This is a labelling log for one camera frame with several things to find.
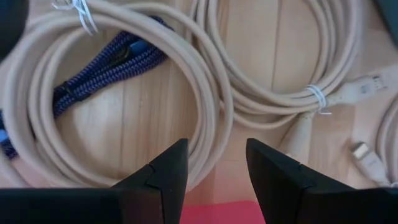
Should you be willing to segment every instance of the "plug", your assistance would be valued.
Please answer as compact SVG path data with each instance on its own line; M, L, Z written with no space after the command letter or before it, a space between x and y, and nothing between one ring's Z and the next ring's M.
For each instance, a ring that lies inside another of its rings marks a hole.
M351 82L344 83L335 93L329 95L327 107L338 104L354 105L366 98L387 89L381 75L366 75Z
M302 113L298 116L296 122L289 128L279 150L290 157L297 158L302 152L304 144L308 141L312 132L312 121L316 111Z
M380 157L365 143L359 143L352 151L352 155L356 166L365 177L375 181L381 187L392 185Z

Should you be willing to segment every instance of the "cable tie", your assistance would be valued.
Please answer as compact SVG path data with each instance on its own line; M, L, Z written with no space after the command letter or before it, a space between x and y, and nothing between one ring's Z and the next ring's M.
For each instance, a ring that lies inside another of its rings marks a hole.
M88 8L86 0L64 0L64 1L65 1L64 5L56 4L53 2L52 6L55 9L64 10L64 11L76 9L79 13L81 25L87 31L87 33L89 35L93 35L93 32L91 31L91 29L87 26L86 19L88 19L88 21L90 22L92 29L95 32L98 32L98 28L95 25L93 17L91 16L91 12L90 12L90 9Z
M316 85L307 85L305 89L311 91L317 98L319 103L318 113L322 115L331 115L331 112L322 112L322 110L327 107L327 102L326 96L325 94L323 94L321 89L319 89L319 87L317 87Z

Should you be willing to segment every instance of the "cable coil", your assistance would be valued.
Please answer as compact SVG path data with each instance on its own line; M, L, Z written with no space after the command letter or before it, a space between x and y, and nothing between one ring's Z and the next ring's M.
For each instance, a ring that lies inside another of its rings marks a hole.
M86 3L99 29L117 27L147 40L173 59L191 84L198 119L188 146L188 190L194 188L222 155L233 123L231 87L216 47L194 21L164 4L121 7L102 0ZM200 40L211 65L181 36L141 13L166 15L181 22ZM118 182L74 157L53 120L52 88L57 68L68 49L84 35L76 13L57 11L32 20L14 50L7 74L3 113L9 138L23 161L59 187L106 187ZM220 98L224 101L222 129L218 126ZM5 155L1 154L1 160L0 169L12 183L29 186Z
M310 84L317 86L324 96L340 85L350 70L359 49L361 38L361 5L359 0L304 0L317 20L320 34L318 63ZM234 119L254 129L274 129L299 113L315 111L319 97L303 86L303 91L278 94L259 86L244 74L228 55L217 27L218 0L194 0L190 11L200 27L207 30L228 69L234 99ZM254 116L277 114L277 121L259 123Z
M398 95L387 109L376 139L376 152L378 153L386 174L389 185L398 187L398 147L396 142L398 122Z

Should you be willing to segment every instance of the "red object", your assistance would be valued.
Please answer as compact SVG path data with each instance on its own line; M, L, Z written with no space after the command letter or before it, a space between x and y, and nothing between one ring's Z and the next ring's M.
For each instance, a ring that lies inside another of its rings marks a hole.
M219 205L184 207L181 224L265 224L256 202L233 202Z

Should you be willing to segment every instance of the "wooden floor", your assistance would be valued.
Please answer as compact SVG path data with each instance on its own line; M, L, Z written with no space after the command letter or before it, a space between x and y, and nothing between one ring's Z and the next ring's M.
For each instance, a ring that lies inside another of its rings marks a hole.
M188 0L163 2L184 12L190 6ZM363 52L348 79L398 63L398 52L373 5L369 0L364 2ZM33 14L50 8L41 4L32 8ZM179 24L166 20L177 32L182 31ZM317 62L319 39L316 22L305 1L221 0L220 30L232 58L247 76L266 88L288 93L309 82ZM94 39L87 38L71 49L60 69L60 82L89 62L113 33L107 31ZM353 187L372 187L351 163L349 150L358 141L372 146L381 116L393 95L389 92L358 106L338 106L331 109L330 116L318 115L303 156L308 157L309 166ZM104 175L123 178L176 140L189 138L195 121L193 93L176 64L167 61L141 77L100 91L70 109L57 124L69 148L88 166ZM205 181L188 193L186 203L255 200L246 169L246 139L257 138L278 147L286 129L287 126L253 131L235 124L223 158ZM22 161L14 163L23 174L32 172ZM47 186L38 176L30 181L38 187ZM9 186L3 178L0 184Z

